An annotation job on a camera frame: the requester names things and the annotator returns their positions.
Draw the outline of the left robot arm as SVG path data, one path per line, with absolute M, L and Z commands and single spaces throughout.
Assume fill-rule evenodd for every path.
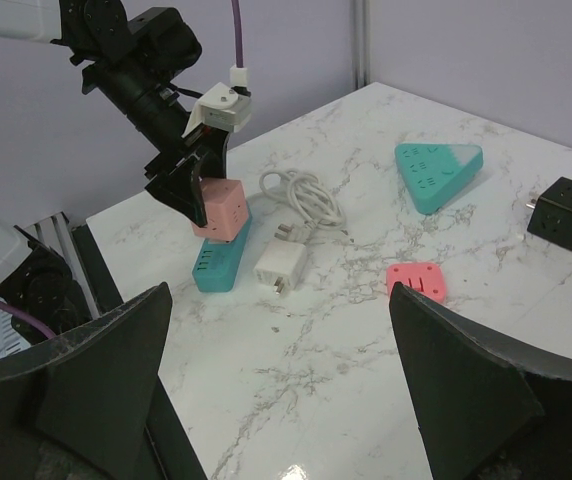
M 197 123 L 173 79 L 202 47 L 174 7 L 128 17 L 120 1 L 0 1 L 0 37 L 65 47 L 82 65 L 82 92 L 100 90 L 157 149 L 146 191 L 194 225 L 207 225 L 202 177 L 226 174 L 227 133 Z

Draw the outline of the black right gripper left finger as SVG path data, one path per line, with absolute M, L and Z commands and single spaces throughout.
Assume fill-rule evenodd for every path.
M 162 289 L 170 294 L 162 283 L 130 301 Z M 80 456 L 73 439 L 90 403 L 80 358 L 106 328 L 102 316 L 0 360 L 0 479 L 112 479 Z

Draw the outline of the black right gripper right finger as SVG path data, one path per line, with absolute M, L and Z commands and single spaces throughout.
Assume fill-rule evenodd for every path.
M 572 479 L 572 359 L 397 283 L 389 311 L 435 479 Z

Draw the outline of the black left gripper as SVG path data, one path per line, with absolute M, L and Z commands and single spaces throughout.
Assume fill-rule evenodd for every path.
M 197 127 L 183 143 L 158 154 L 146 167 L 145 190 L 157 201 L 181 213 L 194 225 L 207 225 L 200 177 L 227 178 L 231 133 Z

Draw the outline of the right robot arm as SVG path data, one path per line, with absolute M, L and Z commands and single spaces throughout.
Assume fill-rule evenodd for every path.
M 392 330 L 432 475 L 572 479 L 572 359 L 464 318 L 416 275 Z M 0 224 L 0 307 L 29 336 L 0 360 L 0 479 L 201 479 L 158 377 L 166 284 L 91 319 L 64 258 Z

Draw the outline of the pink cube socket adapter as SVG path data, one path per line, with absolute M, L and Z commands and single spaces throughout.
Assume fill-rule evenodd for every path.
M 207 224 L 192 225 L 197 237 L 220 242 L 233 241 L 249 218 L 242 182 L 206 178 L 201 182 Z

